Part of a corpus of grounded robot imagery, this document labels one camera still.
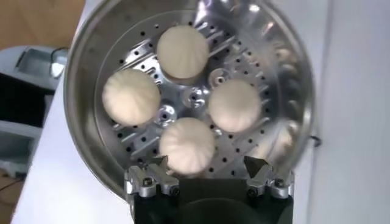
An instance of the white bun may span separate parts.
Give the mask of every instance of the white bun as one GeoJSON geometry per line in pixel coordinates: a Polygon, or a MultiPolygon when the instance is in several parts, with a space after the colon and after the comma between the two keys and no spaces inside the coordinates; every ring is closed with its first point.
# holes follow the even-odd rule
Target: white bun
{"type": "Polygon", "coordinates": [[[208,110],[218,127],[240,132],[258,119],[261,99],[256,89],[245,81],[228,80],[211,93],[208,110]]]}
{"type": "Polygon", "coordinates": [[[207,64],[208,53],[207,40],[190,26],[169,28],[157,44],[161,67],[177,79],[189,79],[200,74],[207,64]]]}
{"type": "Polygon", "coordinates": [[[160,106],[160,92],[145,72],[125,69],[113,74],[104,86],[103,106],[119,124],[139,125],[150,120],[160,106]]]}
{"type": "Polygon", "coordinates": [[[168,167],[182,175],[203,171],[215,152],[215,139],[200,120],[181,118],[170,124],[160,140],[160,154],[168,156],[168,167]]]}

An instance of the wooden surface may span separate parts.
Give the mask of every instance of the wooden surface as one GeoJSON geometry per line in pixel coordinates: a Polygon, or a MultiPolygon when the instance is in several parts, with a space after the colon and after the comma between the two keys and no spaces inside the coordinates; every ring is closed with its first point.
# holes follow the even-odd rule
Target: wooden surface
{"type": "MultiPolygon", "coordinates": [[[[70,46],[84,0],[0,0],[0,49],[70,46]]],[[[0,170],[0,188],[14,180],[0,170]]],[[[10,223],[23,183],[0,192],[0,224],[10,223]]]]}

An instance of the metal pot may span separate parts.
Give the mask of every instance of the metal pot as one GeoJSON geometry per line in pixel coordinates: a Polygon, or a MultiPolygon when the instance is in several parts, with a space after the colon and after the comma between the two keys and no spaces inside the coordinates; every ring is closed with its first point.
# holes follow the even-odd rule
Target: metal pot
{"type": "Polygon", "coordinates": [[[307,143],[314,108],[308,57],[297,34],[269,2],[260,0],[103,1],[73,42],[65,77],[66,118],[90,170],[124,198],[124,169],[158,156],[164,128],[183,116],[214,131],[217,150],[201,176],[245,178],[243,156],[265,158],[282,177],[307,143]],[[194,26],[210,44],[202,79],[191,86],[167,79],[155,56],[159,36],[177,24],[194,26]],[[102,87],[117,70],[140,69],[161,91],[161,108],[150,123],[123,127],[102,106],[102,87]],[[227,133],[212,123],[208,97],[227,79],[244,79],[263,99],[250,129],[227,133]]]}

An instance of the white wall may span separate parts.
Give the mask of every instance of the white wall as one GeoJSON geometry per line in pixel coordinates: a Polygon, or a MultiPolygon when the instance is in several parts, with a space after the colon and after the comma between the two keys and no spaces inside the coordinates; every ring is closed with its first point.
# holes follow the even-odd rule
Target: white wall
{"type": "Polygon", "coordinates": [[[390,1],[332,7],[310,223],[390,223],[390,1]]]}

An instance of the white table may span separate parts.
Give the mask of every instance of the white table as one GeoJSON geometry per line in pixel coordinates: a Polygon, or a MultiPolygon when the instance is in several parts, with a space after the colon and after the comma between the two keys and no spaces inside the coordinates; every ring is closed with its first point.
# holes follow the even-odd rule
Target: white table
{"type": "MultiPolygon", "coordinates": [[[[82,23],[99,1],[87,1],[82,23]]],[[[277,1],[292,19],[313,62],[322,72],[328,0],[277,1]]],[[[294,223],[307,220],[313,166],[312,143],[296,170],[294,223]]],[[[63,78],[46,119],[41,140],[24,184],[12,223],[106,224],[131,223],[128,204],[110,192],[88,170],[79,156],[66,124],[63,78]]]]}

